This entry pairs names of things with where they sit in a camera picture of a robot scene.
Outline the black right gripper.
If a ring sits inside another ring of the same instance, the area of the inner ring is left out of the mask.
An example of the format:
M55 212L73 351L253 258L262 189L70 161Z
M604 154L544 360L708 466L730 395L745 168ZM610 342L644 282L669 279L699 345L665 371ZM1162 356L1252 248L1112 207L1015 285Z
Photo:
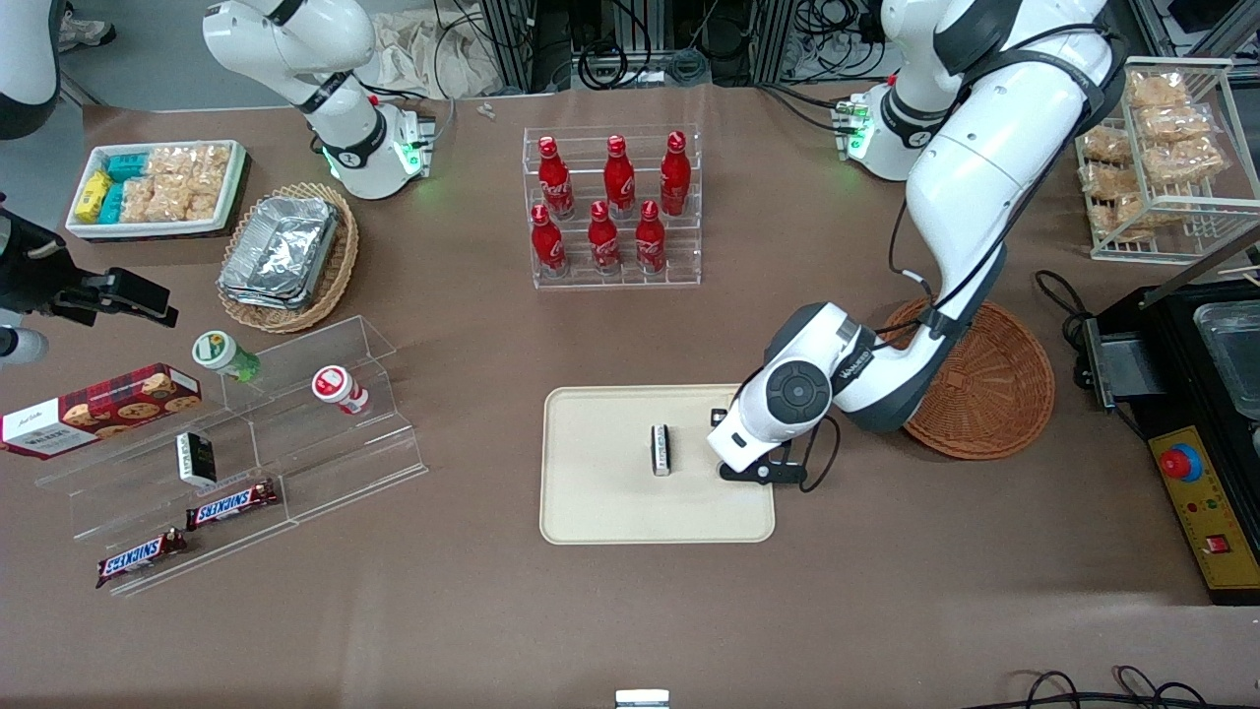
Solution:
M54 317L93 327L100 314L122 314L175 327L179 310L170 291L130 269L111 268L97 278L100 300L59 293L76 283L76 261L59 234L1 212L1 309L32 314L53 300ZM154 314L146 309L165 309Z

